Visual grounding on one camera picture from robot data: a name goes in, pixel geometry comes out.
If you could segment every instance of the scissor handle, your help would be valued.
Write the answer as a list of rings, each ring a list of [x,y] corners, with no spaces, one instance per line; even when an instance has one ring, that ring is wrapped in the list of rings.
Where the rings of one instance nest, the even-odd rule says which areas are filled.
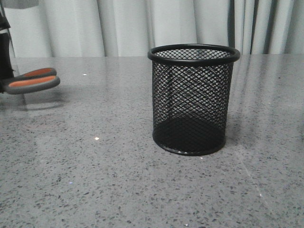
[[[8,94],[27,94],[36,91],[53,88],[60,83],[60,78],[52,75],[46,77],[20,80],[9,83],[4,87]]]
[[[57,75],[57,71],[54,68],[48,67],[48,68],[33,70],[33,71],[27,72],[25,74],[19,75],[14,78],[15,79],[20,79],[20,78],[28,79],[28,78],[45,77],[45,76],[52,76],[52,75]]]

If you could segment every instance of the mesh cup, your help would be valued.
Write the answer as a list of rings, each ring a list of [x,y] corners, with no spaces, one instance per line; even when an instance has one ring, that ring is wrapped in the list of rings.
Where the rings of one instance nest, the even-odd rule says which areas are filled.
[[[163,149],[205,155],[225,145],[234,48],[180,44],[156,47],[152,60],[153,139]]]

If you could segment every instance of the granite countertop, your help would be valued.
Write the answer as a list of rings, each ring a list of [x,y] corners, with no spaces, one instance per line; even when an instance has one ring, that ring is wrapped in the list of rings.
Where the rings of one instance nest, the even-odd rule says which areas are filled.
[[[61,84],[0,94],[1,228],[300,228],[304,55],[235,63],[227,142],[181,156],[152,139],[145,57],[19,58]]]

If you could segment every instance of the metal mesh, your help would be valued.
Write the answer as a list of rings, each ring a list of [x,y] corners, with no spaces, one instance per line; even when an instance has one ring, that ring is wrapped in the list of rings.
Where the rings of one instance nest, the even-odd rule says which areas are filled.
[[[174,59],[216,59],[229,52],[177,49],[155,53]],[[153,61],[153,138],[171,152],[201,155],[225,144],[233,63],[174,66]]]

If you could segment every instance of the white curtain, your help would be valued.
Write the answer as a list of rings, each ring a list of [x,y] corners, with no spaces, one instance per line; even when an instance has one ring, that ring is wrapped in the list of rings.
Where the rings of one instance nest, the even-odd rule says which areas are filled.
[[[145,56],[205,43],[304,53],[304,0],[3,0],[16,57]]]

